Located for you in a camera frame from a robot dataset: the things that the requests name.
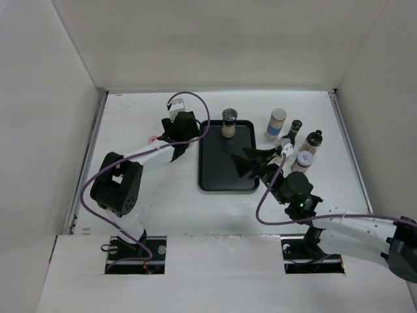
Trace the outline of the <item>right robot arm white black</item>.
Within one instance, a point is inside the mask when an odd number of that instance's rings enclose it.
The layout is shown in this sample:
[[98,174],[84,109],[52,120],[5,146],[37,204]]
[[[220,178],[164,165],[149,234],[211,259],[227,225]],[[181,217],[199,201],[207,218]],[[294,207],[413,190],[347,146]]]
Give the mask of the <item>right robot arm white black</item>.
[[342,254],[367,260],[416,282],[416,221],[375,214],[357,214],[332,206],[312,193],[313,185],[300,171],[283,172],[289,150],[248,149],[231,155],[239,177],[259,179],[266,195],[285,205],[283,225],[307,225],[302,250],[310,258]]

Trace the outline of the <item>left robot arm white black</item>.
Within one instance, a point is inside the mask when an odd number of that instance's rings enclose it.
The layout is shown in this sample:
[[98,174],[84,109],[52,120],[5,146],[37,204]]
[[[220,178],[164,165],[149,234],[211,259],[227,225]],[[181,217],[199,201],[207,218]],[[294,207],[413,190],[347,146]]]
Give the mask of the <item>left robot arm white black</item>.
[[164,133],[150,145],[134,152],[135,158],[108,153],[100,167],[102,173],[94,179],[90,197],[104,209],[117,226],[116,251],[130,259],[144,258],[147,234],[135,210],[141,180],[146,173],[175,161],[199,137],[199,127],[193,112],[179,112],[174,119],[162,120]]

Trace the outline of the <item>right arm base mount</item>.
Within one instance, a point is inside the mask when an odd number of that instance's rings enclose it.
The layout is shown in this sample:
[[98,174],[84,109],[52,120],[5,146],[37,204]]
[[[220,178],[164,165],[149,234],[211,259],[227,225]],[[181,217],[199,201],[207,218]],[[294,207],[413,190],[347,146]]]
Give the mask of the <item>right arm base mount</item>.
[[318,246],[321,230],[309,228],[303,235],[281,238],[284,271],[286,274],[344,274],[339,254],[325,254]]

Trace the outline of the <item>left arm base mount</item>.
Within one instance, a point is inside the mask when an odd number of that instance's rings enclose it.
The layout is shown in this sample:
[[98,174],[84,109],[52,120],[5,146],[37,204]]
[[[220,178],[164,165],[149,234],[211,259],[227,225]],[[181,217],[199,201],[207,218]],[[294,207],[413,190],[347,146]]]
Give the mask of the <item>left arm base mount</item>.
[[146,232],[136,243],[127,243],[119,236],[111,237],[100,249],[107,254],[107,275],[163,275],[167,255],[167,237],[148,236]]

